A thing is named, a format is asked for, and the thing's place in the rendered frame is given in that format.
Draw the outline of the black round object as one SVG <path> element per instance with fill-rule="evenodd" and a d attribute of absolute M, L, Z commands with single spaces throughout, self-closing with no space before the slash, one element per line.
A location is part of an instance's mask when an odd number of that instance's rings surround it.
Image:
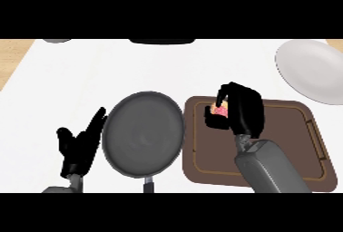
<path fill-rule="evenodd" d="M 134 44 L 190 44 L 195 39 L 128 39 Z"/>

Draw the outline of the brown tray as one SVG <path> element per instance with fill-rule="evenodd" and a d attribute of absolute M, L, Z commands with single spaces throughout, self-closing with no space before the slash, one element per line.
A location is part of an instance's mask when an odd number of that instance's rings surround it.
<path fill-rule="evenodd" d="M 182 168 L 189 181 L 245 187 L 235 165 L 235 135 L 205 125 L 205 107 L 213 97 L 193 96 L 184 103 L 184 143 Z M 335 190 L 337 177 L 315 118 L 298 101 L 264 101 L 264 130 L 260 135 L 281 147 L 315 192 Z"/>

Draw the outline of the pink frosted cupcake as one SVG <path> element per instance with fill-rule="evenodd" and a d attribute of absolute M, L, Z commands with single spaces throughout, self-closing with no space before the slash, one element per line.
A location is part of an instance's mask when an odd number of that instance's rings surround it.
<path fill-rule="evenodd" d="M 213 115 L 220 115 L 223 117 L 227 117 L 227 102 L 223 101 L 220 106 L 216 106 L 216 104 L 211 104 L 210 113 Z"/>

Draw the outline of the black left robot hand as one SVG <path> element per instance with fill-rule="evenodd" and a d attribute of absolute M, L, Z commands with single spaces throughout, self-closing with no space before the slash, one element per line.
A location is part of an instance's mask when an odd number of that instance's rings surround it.
<path fill-rule="evenodd" d="M 63 155 L 60 176 L 65 179 L 74 174 L 82 177 L 88 173 L 106 119 L 106 109 L 100 108 L 78 136 L 72 135 L 68 128 L 59 128 L 56 131 L 59 151 Z"/>

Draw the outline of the white plate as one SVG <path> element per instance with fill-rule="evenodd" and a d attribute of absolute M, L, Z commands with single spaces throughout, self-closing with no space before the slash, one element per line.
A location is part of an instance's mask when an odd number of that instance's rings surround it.
<path fill-rule="evenodd" d="M 278 73 L 315 102 L 343 105 L 343 53 L 313 40 L 285 42 L 275 54 Z"/>

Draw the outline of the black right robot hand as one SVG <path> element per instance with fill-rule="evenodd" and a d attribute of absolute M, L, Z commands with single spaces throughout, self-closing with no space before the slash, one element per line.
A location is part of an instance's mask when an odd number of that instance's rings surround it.
<path fill-rule="evenodd" d="M 213 115 L 210 106 L 205 107 L 205 125 L 213 129 L 232 130 L 235 135 L 260 137 L 264 129 L 264 105 L 261 95 L 251 88 L 229 82 L 223 84 L 217 99 L 211 104 L 227 102 L 227 117 Z"/>

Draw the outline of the dark grey frying pan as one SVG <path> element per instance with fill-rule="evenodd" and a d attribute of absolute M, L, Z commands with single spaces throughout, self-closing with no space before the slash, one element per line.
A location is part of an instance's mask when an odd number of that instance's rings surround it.
<path fill-rule="evenodd" d="M 115 105 L 102 132 L 102 149 L 111 167 L 143 179 L 153 192 L 152 176 L 173 164 L 183 144 L 184 122 L 179 105 L 158 92 L 137 92 Z"/>

